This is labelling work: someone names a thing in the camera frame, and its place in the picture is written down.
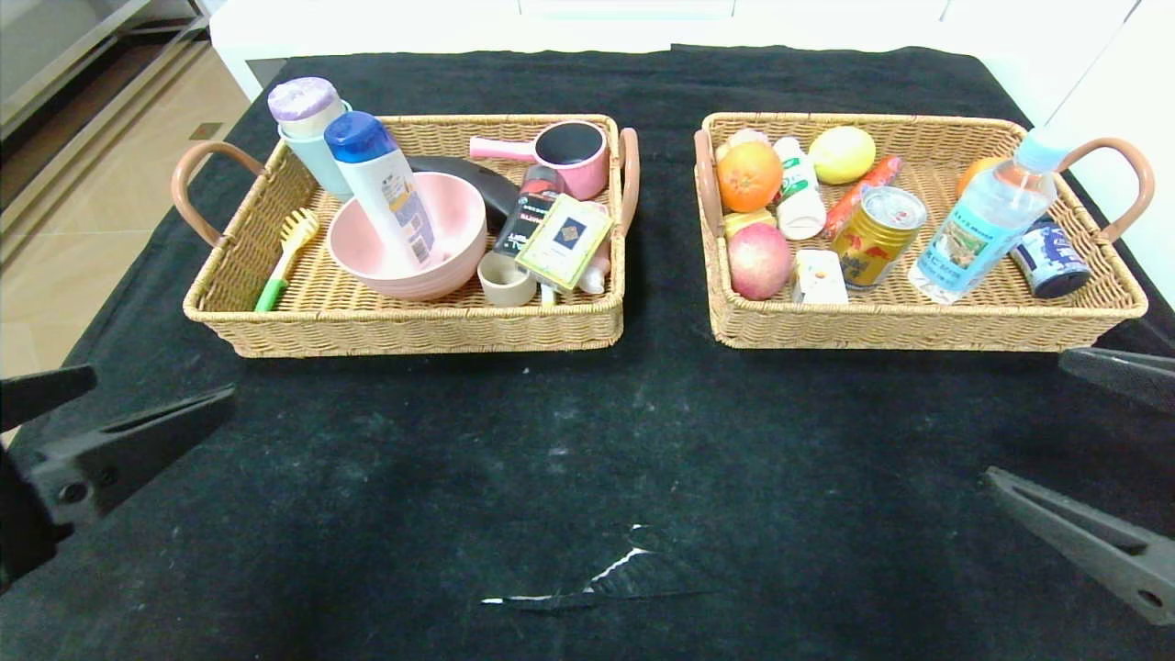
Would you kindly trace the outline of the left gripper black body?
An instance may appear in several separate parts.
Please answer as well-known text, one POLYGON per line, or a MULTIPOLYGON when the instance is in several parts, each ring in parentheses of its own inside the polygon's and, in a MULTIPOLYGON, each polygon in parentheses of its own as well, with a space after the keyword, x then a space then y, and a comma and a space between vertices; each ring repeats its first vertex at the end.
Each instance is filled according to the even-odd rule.
POLYGON ((54 521, 40 493, 1 448, 1 591, 54 559, 58 544, 73 532, 70 522, 54 521))

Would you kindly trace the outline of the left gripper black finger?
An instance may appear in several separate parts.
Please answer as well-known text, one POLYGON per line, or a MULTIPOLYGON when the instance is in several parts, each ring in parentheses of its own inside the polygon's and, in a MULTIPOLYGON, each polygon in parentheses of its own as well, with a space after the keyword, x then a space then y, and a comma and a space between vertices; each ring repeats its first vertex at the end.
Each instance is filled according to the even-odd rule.
POLYGON ((15 430, 47 411, 59 409, 63 403, 82 397, 96 386, 96 372, 89 364, 4 379, 1 384, 4 432, 15 430))
POLYGON ((45 443, 29 483, 58 524, 98 522, 231 417, 234 385, 45 443))

